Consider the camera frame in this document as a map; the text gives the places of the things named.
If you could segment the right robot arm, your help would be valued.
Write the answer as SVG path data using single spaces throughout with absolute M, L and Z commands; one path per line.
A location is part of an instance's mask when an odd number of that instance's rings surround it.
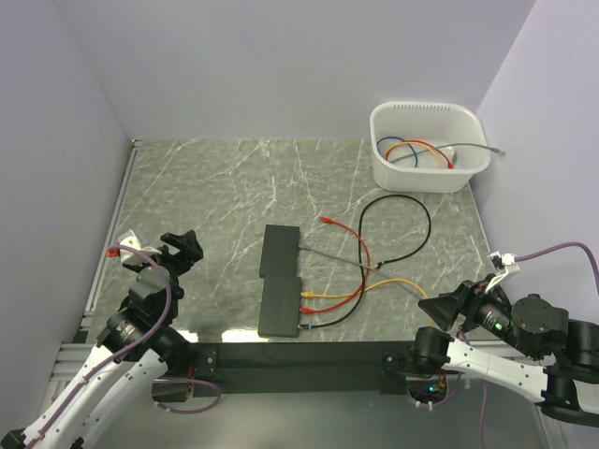
M 598 425 L 598 326 L 537 294 L 510 302 L 489 282 L 422 299 L 412 362 L 423 373 L 462 372 L 511 390 L 555 420 Z

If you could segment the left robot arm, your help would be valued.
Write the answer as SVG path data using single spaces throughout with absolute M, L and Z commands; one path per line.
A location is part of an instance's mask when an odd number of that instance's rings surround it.
M 28 427 L 8 432 L 2 447 L 72 448 L 83 439 L 85 420 L 127 372 L 140 369 L 153 381 L 187 368 L 189 342 L 171 324 L 184 296 L 179 279 L 203 250 L 193 230 L 160 239 L 161 246 L 148 246 L 128 231 L 107 248 L 108 257 L 135 272 L 135 282 L 58 399 Z

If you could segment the black network switch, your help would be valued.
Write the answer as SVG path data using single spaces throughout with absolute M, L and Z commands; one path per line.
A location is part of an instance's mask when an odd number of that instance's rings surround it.
M 298 276 L 264 278 L 257 333 L 261 338 L 296 338 L 300 324 L 302 280 Z
M 291 277 L 298 274 L 300 228 L 267 224 L 263 238 L 258 275 Z

